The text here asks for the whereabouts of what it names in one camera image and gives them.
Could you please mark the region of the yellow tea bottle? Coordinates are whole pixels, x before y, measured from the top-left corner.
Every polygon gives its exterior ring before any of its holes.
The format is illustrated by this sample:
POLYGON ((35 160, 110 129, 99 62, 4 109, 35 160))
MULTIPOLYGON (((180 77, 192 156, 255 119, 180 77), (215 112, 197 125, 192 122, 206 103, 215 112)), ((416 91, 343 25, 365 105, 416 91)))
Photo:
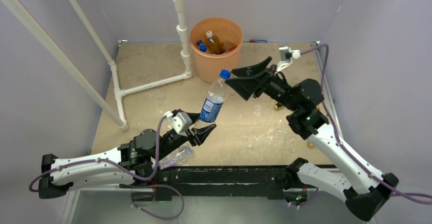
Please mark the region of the yellow tea bottle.
POLYGON ((207 48, 210 49, 214 54, 223 54, 224 49, 219 38, 216 35, 214 35, 212 31, 207 31, 205 35, 206 35, 205 42, 207 48))

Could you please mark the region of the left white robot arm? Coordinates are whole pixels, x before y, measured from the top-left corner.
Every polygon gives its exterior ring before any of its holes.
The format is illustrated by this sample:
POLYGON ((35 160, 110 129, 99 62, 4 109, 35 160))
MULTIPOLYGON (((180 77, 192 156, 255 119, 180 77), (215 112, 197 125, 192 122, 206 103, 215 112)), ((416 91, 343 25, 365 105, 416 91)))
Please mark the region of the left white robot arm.
POLYGON ((136 184, 145 188, 160 169, 161 160, 186 143, 202 145, 216 129, 216 124, 193 127, 198 118, 198 113, 176 109, 166 112, 156 129, 145 129, 108 151, 68 159, 45 154, 41 174, 30 183, 29 190, 40 199, 54 199, 90 186, 136 184))

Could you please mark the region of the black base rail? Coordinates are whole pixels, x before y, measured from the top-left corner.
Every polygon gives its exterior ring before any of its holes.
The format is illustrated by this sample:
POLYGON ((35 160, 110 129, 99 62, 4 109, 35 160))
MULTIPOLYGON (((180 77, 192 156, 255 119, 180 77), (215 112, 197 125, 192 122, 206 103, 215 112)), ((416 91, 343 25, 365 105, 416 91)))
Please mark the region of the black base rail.
POLYGON ((282 200, 285 192, 302 189, 285 165, 178 166, 159 170, 153 179, 134 183, 137 189, 155 183, 155 199, 184 197, 266 197, 282 200))

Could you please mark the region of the crushed clear bottle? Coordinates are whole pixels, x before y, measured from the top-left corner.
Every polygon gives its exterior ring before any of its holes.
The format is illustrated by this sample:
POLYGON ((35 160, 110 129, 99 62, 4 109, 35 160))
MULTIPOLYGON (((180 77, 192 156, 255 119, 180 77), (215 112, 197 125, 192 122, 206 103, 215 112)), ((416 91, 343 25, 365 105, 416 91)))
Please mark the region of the crushed clear bottle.
POLYGON ((178 166, 184 163, 189 157, 193 155, 193 147, 187 143, 180 148, 174 150, 166 157, 159 161, 159 169, 167 169, 173 166, 178 166))

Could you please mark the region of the small blue label bottle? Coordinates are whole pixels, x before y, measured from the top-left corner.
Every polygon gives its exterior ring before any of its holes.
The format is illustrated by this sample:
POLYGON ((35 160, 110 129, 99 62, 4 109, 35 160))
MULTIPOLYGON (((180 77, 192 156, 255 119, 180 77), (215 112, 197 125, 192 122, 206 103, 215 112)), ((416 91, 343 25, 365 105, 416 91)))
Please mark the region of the small blue label bottle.
POLYGON ((225 83, 231 76, 229 70, 223 69, 218 78, 210 85, 199 120, 204 123, 214 123, 229 94, 229 86, 225 83))

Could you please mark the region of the blue label water bottle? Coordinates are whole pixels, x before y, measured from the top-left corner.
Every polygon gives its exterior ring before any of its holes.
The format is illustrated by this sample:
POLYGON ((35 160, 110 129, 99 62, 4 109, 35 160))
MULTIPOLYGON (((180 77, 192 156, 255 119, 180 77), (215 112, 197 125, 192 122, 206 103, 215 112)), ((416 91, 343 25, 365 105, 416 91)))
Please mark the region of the blue label water bottle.
POLYGON ((199 46, 199 50, 203 53, 206 53, 206 54, 214 54, 210 49, 207 48, 207 46, 205 44, 201 44, 199 46))

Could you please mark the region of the metal side rail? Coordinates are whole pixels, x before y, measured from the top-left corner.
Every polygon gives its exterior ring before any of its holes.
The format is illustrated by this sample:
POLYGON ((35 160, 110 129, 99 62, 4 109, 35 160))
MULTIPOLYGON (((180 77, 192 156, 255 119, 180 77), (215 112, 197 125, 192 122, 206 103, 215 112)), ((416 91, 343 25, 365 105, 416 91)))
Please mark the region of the metal side rail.
POLYGON ((329 63, 329 54, 330 54, 330 47, 326 43, 317 43, 313 48, 312 52, 318 51, 321 53, 321 49, 325 49, 324 51, 324 58, 321 60, 322 67, 321 67, 321 92, 327 97, 326 100, 322 103, 322 106, 334 128, 334 135, 337 142, 340 142, 343 136, 340 132, 340 126, 338 124, 338 118, 334 117, 335 110, 332 108, 332 105, 334 105, 333 97, 330 91, 330 86, 327 79, 327 67, 329 63))

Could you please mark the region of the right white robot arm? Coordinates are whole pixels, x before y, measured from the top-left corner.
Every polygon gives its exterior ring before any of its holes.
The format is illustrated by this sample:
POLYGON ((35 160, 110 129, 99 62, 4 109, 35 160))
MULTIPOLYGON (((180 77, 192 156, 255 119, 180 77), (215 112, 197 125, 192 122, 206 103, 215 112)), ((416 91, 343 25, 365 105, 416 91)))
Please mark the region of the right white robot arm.
POLYGON ((314 186, 343 201, 358 219, 372 220, 399 179, 375 168, 340 137, 329 117, 318 109, 324 100, 318 81, 307 78, 291 86, 271 60, 233 69, 226 84, 244 100, 266 94, 289 109, 291 114, 286 119, 291 130, 312 143, 341 172, 337 176, 298 158, 287 167, 285 187, 302 183, 314 186))

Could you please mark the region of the white PVC pipe frame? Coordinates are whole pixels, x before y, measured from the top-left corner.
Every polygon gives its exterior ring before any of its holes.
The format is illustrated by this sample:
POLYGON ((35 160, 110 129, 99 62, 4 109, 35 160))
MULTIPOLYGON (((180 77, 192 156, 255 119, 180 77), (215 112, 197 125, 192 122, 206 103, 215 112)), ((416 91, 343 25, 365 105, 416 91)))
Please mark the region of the white PVC pipe frame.
POLYGON ((185 71, 181 75, 172 76, 155 82, 147 83, 141 86, 133 87, 130 89, 123 90, 119 84, 118 67, 116 62, 110 56, 108 50, 105 48, 102 40, 96 33, 85 12, 81 8, 77 0, 68 0, 72 8, 78 15, 79 19, 87 29, 88 33, 92 37, 93 41, 103 54, 110 67, 112 74, 112 80, 114 85, 114 97, 117 106, 117 110, 114 111, 99 95, 99 93, 90 85, 86 78, 79 72, 67 55, 62 51, 59 45, 53 40, 53 38, 47 33, 47 31, 41 26, 36 18, 30 13, 30 11, 21 3, 20 0, 1 0, 1 2, 11 11, 11 13, 31 32, 31 34, 51 53, 51 55, 60 63, 61 66, 78 82, 81 87, 90 95, 90 97, 99 105, 99 107, 106 112, 112 121, 122 131, 128 129, 128 123, 124 114, 124 107, 122 103, 123 97, 131 95, 137 92, 145 91, 148 89, 160 87, 173 83, 180 80, 186 80, 192 77, 192 66, 191 66, 191 52, 189 48, 190 39, 187 35, 187 26, 185 18, 185 7, 184 0, 172 0, 175 5, 175 10, 178 17, 178 25, 176 31, 179 34, 180 41, 182 44, 182 50, 180 55, 182 57, 185 71))

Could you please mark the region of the small red cap bottle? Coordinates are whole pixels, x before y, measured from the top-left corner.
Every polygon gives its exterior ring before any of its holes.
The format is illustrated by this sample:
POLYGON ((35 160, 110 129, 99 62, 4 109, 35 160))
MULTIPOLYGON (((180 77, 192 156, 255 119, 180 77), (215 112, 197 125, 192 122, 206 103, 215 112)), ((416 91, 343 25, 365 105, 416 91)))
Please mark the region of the small red cap bottle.
POLYGON ((237 47, 237 45, 230 42, 230 41, 225 41, 222 44, 222 48, 223 48, 224 53, 229 53, 229 52, 233 51, 236 47, 237 47))

